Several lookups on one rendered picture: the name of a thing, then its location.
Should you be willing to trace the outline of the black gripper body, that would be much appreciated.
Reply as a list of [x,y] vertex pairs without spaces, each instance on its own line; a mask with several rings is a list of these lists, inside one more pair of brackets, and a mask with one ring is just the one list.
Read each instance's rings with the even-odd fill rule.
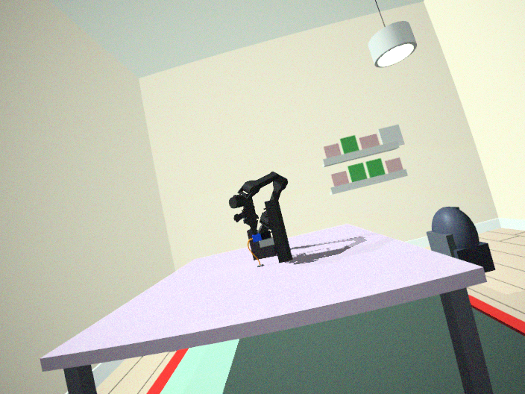
[[255,212],[255,206],[253,204],[244,206],[243,208],[245,212],[245,218],[243,219],[244,224],[255,222],[257,219],[259,219],[258,215]]

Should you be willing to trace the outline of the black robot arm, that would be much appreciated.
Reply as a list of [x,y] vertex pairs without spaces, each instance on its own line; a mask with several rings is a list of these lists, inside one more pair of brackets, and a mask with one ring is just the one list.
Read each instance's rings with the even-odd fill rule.
[[[270,172],[269,174],[255,181],[246,181],[242,185],[240,190],[238,191],[239,195],[233,195],[233,197],[229,199],[230,207],[234,209],[234,208],[244,207],[244,206],[254,204],[252,197],[256,195],[262,187],[270,184],[271,182],[273,182],[273,188],[274,188],[273,192],[274,191],[277,192],[277,197],[279,200],[281,192],[286,188],[288,184],[288,180],[287,178],[284,178],[283,176],[277,174],[276,172]],[[247,194],[244,193],[243,191],[245,191]],[[259,230],[257,231],[257,234],[264,233],[268,231],[269,229],[271,230],[270,225],[267,225],[269,224],[269,220],[268,220],[268,217],[266,216],[267,216],[267,212],[266,211],[262,212],[262,215],[260,217],[261,226]],[[244,218],[245,218],[244,210],[242,210],[240,214],[234,215],[234,221],[236,221],[236,223]]]

